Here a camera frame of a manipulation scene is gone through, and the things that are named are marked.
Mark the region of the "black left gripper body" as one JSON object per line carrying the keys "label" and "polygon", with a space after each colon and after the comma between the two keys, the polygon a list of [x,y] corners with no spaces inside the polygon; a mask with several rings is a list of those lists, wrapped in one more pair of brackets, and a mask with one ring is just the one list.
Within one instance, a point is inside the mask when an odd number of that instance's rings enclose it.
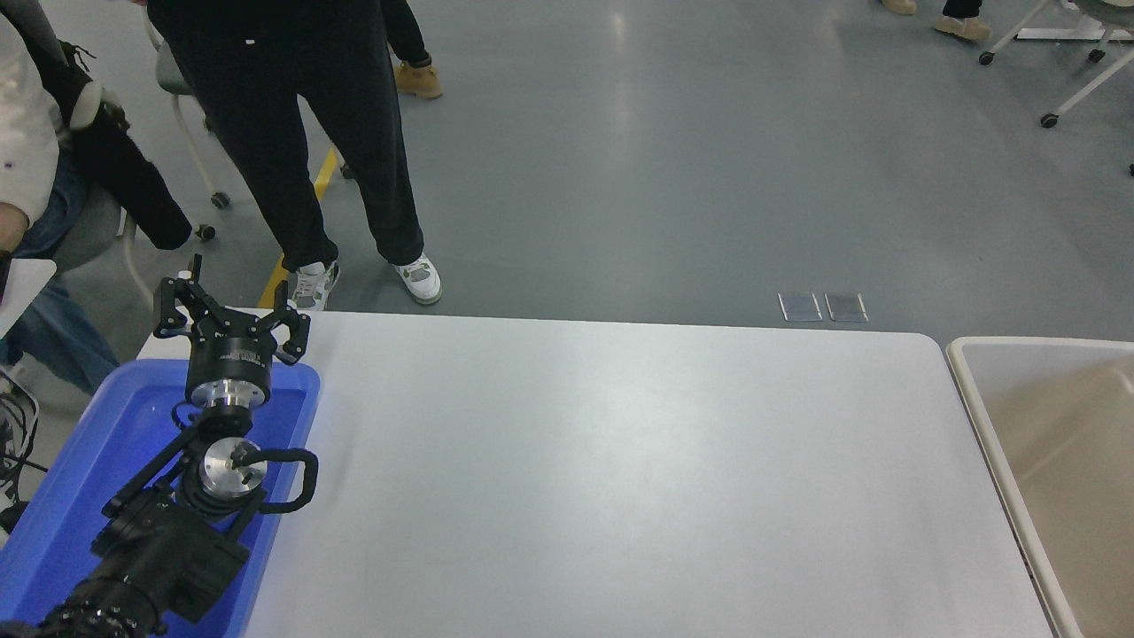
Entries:
{"label": "black left gripper body", "polygon": [[191,359],[187,383],[243,380],[270,383],[276,340],[249,337],[247,331],[222,332],[202,322],[191,327]]}

